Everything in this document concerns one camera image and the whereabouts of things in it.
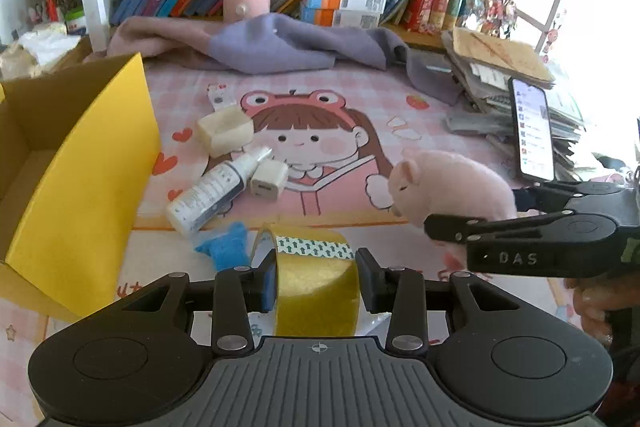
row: cartoon girl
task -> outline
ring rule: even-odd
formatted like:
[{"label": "cartoon girl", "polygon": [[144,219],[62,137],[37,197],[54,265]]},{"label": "cartoon girl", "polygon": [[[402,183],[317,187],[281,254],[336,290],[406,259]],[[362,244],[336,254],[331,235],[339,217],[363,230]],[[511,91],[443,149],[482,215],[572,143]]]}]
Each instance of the cartoon girl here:
[{"label": "cartoon girl", "polygon": [[345,105],[331,90],[256,90],[242,97],[242,109],[254,120],[250,147],[268,146],[274,159],[289,165],[279,212],[319,216],[391,206],[392,165],[369,118]]}]

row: silver screw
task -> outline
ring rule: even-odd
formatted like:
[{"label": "silver screw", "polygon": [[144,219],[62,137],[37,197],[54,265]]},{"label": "silver screw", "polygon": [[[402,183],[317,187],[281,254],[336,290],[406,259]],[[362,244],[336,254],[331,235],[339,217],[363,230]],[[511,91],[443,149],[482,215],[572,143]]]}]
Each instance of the silver screw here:
[{"label": "silver screw", "polygon": [[400,351],[415,351],[422,347],[422,341],[415,335],[398,335],[391,341],[391,345]]},{"label": "silver screw", "polygon": [[225,351],[238,351],[248,346],[249,342],[240,335],[225,335],[218,339],[218,347]]}]

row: qr code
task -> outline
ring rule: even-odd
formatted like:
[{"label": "qr code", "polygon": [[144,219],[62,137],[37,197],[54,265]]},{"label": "qr code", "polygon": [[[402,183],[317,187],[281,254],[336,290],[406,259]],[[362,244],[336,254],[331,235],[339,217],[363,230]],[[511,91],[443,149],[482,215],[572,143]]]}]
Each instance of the qr code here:
[{"label": "qr code", "polygon": [[367,10],[380,13],[382,12],[383,2],[384,0],[367,0]]},{"label": "qr code", "polygon": [[378,18],[375,15],[363,15],[360,19],[360,27],[368,30],[378,26]]}]

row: purple cloth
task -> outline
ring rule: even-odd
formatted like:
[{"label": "purple cloth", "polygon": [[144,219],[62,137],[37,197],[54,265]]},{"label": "purple cloth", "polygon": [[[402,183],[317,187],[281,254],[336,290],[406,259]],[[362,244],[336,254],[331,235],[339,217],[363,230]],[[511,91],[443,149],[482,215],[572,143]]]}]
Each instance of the purple cloth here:
[{"label": "purple cloth", "polygon": [[333,68],[337,59],[386,70],[406,65],[413,86],[452,105],[462,88],[443,82],[395,33],[386,28],[326,28],[269,13],[225,25],[222,22],[130,17],[117,29],[107,55],[140,52],[196,70],[248,74]]}]

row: frog headband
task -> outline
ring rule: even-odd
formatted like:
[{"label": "frog headband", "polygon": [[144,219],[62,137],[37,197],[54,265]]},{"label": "frog headband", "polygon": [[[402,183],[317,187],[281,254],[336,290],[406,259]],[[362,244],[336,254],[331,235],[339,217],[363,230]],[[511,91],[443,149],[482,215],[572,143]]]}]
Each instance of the frog headband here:
[{"label": "frog headband", "polygon": [[260,111],[263,111],[270,107],[276,107],[279,105],[309,105],[312,107],[321,107],[322,109],[333,113],[339,120],[346,123],[351,129],[356,127],[356,123],[344,110],[346,100],[334,91],[316,90],[311,93],[307,98],[302,96],[281,96],[276,98],[273,93],[266,91],[252,91],[248,92],[242,97],[240,102],[244,112],[253,118]]}]

